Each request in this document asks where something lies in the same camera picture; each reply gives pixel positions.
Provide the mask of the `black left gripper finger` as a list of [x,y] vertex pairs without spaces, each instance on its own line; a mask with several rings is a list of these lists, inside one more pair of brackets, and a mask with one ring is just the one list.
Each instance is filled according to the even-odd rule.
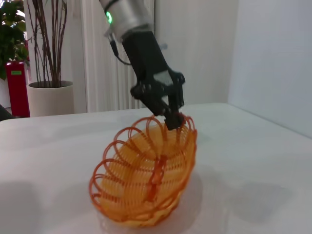
[[185,77],[182,74],[169,74],[169,76],[171,83],[168,88],[168,116],[173,116],[184,105],[183,85]]
[[178,129],[183,124],[183,116],[178,111],[168,116],[168,89],[163,85],[136,85],[131,88],[131,95],[140,100],[154,116],[164,116],[165,124],[169,130]]

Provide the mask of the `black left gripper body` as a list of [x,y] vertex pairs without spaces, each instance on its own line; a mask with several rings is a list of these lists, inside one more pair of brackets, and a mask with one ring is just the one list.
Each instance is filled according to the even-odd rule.
[[151,31],[134,32],[123,40],[122,45],[137,78],[136,85],[131,88],[133,97],[183,97],[185,78],[169,67]]

